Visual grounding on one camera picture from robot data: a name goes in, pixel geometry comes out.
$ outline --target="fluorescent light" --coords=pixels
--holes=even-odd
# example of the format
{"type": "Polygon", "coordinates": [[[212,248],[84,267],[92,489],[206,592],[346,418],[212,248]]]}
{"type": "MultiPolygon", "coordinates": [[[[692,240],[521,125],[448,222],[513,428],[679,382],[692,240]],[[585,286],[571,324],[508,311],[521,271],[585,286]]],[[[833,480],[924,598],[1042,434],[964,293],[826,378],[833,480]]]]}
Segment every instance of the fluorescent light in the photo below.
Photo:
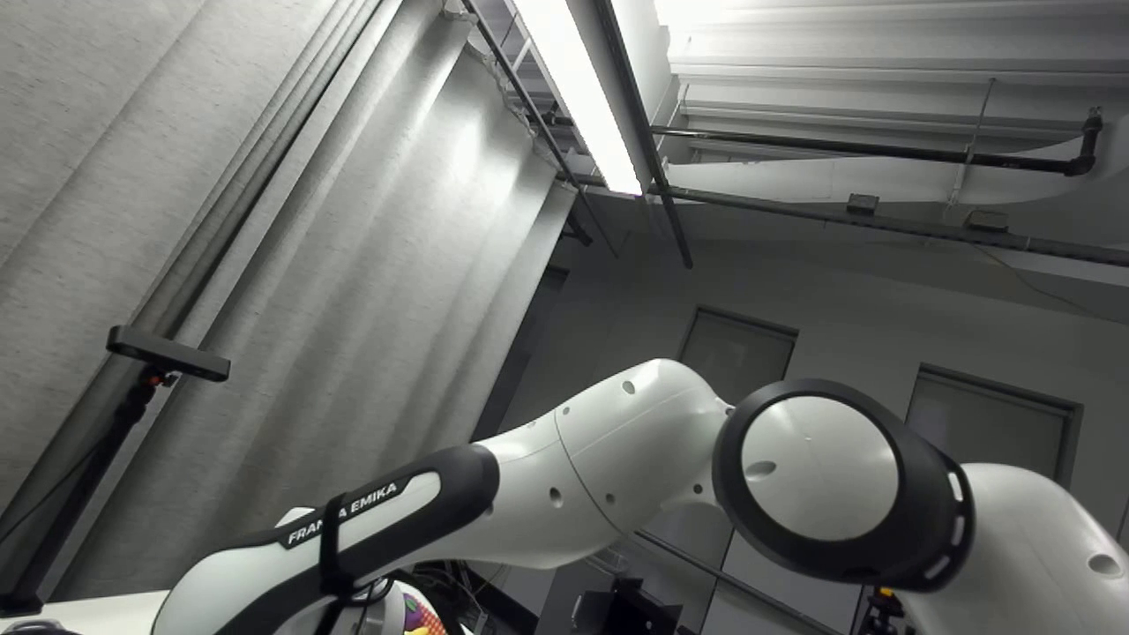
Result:
{"type": "Polygon", "coordinates": [[[570,0],[513,0],[540,66],[559,90],[559,99],[571,112],[578,135],[585,139],[592,163],[608,190],[644,194],[630,141],[611,112],[605,84],[598,79],[592,56],[577,30],[570,0]]]}

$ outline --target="wall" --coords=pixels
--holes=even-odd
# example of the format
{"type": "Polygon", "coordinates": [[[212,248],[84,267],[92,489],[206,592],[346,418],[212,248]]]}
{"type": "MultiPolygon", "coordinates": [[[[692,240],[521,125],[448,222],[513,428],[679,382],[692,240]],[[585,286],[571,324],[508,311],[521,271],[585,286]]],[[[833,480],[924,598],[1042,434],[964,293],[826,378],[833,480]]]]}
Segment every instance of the wall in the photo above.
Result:
{"type": "Polygon", "coordinates": [[[685,271],[657,214],[626,214],[605,214],[620,257],[599,248],[561,257],[571,274],[508,424],[647,358],[679,358],[697,308],[720,308],[797,328],[792,378],[848,382],[892,414],[907,414],[922,362],[1080,401],[1073,489],[1109,528],[1120,524],[1129,493],[1125,320],[1073,314],[975,251],[858,231],[782,233],[745,218],[741,242],[700,231],[700,265],[685,271]]]}

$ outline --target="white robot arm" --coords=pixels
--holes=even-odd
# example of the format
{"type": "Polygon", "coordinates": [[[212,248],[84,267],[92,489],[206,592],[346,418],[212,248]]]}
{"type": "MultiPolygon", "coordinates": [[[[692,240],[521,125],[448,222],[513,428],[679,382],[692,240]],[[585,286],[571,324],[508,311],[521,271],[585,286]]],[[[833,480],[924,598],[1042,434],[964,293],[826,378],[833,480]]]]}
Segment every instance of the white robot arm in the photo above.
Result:
{"type": "Polygon", "coordinates": [[[828,382],[774,384],[730,409],[672,360],[210,554],[151,633],[279,633],[305,611],[331,625],[334,598],[396,567],[559,567],[673,505],[728,508],[787,567],[907,591],[924,633],[1129,633],[1129,561],[1054,484],[960,468],[828,382]]]}

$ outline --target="ceiling light fixture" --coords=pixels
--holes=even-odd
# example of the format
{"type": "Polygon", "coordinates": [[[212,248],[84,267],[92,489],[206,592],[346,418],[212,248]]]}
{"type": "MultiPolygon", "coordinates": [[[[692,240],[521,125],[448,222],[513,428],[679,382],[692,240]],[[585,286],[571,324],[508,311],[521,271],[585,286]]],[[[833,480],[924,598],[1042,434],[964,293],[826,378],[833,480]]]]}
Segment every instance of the ceiling light fixture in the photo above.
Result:
{"type": "Polygon", "coordinates": [[[590,157],[619,194],[644,194],[630,141],[611,112],[608,91],[598,79],[592,56],[578,36],[570,0],[513,0],[534,40],[538,59],[559,99],[571,112],[590,157]]]}

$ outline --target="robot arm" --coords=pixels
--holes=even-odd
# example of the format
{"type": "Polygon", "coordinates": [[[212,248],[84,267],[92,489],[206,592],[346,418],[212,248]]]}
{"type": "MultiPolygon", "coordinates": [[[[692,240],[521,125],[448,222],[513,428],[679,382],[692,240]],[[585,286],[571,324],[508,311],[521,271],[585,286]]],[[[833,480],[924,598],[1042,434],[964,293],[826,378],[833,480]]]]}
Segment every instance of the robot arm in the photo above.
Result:
{"type": "Polygon", "coordinates": [[[794,573],[902,591],[939,635],[1129,633],[1129,561],[1054,484],[964,468],[845,384],[782,382],[730,409],[672,360],[210,554],[151,633],[279,633],[417,561],[559,567],[692,501],[794,573]]]}

